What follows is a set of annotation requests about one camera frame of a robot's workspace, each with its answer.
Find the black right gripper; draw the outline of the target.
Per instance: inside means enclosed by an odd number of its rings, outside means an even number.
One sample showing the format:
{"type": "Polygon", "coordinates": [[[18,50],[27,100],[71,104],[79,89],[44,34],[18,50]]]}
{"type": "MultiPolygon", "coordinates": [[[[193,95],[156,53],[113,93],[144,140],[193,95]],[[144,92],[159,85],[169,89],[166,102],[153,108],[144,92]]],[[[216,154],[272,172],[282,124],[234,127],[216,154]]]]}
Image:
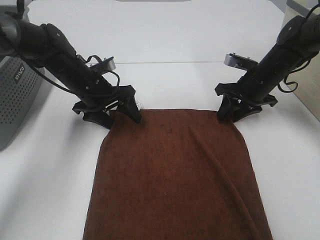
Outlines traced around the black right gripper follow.
{"type": "Polygon", "coordinates": [[[277,99],[270,92],[278,84],[278,54],[268,53],[258,65],[246,71],[235,83],[219,83],[215,87],[222,102],[217,118],[224,120],[232,116],[232,121],[260,113],[263,105],[273,107],[277,99]]]}

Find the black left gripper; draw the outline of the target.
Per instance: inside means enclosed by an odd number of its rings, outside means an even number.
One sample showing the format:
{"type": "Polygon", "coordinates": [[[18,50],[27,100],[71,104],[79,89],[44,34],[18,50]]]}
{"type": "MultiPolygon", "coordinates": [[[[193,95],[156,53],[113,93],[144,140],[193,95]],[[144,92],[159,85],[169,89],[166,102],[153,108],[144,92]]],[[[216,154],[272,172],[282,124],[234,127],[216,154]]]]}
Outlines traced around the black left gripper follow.
{"type": "Polygon", "coordinates": [[[142,119],[135,99],[135,89],[131,85],[120,86],[117,73],[107,72],[103,75],[92,71],[83,59],[71,61],[71,90],[79,97],[72,110],[84,113],[83,120],[100,125],[108,130],[113,119],[104,111],[111,106],[132,121],[139,124],[142,119]]]}

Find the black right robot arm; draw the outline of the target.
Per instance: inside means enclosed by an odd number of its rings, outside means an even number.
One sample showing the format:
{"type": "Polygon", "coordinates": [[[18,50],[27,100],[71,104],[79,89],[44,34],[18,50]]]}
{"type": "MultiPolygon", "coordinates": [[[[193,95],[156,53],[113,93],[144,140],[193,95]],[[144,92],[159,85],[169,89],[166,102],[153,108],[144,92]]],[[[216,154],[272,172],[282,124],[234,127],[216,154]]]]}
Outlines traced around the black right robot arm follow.
{"type": "Polygon", "coordinates": [[[227,54],[224,64],[246,73],[236,83],[219,83],[215,87],[216,94],[223,96],[217,118],[237,122],[261,112],[263,105],[273,107],[278,101],[270,92],[319,52],[320,17],[297,15],[282,28],[275,45],[260,62],[227,54]]]}

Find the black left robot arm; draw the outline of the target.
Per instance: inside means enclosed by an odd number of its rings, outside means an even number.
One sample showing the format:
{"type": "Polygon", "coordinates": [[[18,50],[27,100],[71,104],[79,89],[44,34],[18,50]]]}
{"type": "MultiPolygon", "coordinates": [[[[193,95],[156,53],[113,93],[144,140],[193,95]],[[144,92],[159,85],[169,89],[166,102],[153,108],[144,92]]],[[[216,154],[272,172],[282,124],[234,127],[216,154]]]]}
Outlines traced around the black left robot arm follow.
{"type": "Polygon", "coordinates": [[[79,98],[72,110],[83,113],[86,122],[110,129],[113,119],[107,112],[112,108],[135,123],[142,119],[135,89],[131,85],[113,86],[103,76],[114,73],[113,57],[102,60],[91,55],[84,59],[51,23],[35,25],[14,12],[1,13],[0,53],[19,57],[35,72],[48,70],[63,84],[60,89],[79,98]]]}

